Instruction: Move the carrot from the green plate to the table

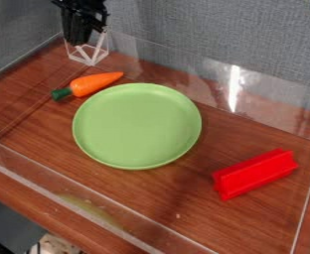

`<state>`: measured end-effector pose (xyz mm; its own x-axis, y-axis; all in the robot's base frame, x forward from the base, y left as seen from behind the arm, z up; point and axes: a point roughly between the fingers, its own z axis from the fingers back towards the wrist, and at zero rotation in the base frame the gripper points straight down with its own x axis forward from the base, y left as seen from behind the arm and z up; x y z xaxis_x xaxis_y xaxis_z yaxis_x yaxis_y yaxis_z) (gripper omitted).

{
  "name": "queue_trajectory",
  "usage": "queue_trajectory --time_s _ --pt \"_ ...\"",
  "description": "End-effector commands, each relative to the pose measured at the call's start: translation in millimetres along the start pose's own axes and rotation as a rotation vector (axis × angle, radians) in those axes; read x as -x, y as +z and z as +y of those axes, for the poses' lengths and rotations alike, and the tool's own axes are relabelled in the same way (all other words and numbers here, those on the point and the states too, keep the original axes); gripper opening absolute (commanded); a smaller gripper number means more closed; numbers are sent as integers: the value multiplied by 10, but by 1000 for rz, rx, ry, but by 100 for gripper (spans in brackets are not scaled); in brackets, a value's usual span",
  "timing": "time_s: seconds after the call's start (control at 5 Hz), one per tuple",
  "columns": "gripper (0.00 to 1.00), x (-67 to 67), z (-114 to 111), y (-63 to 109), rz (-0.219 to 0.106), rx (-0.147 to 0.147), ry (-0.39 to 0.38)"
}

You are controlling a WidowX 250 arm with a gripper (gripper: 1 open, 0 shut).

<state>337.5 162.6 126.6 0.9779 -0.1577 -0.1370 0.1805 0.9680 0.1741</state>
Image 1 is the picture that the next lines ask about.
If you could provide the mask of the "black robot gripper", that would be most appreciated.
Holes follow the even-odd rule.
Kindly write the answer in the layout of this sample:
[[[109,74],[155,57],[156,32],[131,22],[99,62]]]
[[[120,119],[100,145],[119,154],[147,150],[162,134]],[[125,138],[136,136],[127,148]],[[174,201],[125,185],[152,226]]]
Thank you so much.
[[[61,9],[64,37],[73,46],[88,42],[92,30],[103,32],[109,16],[105,0],[50,0]]]

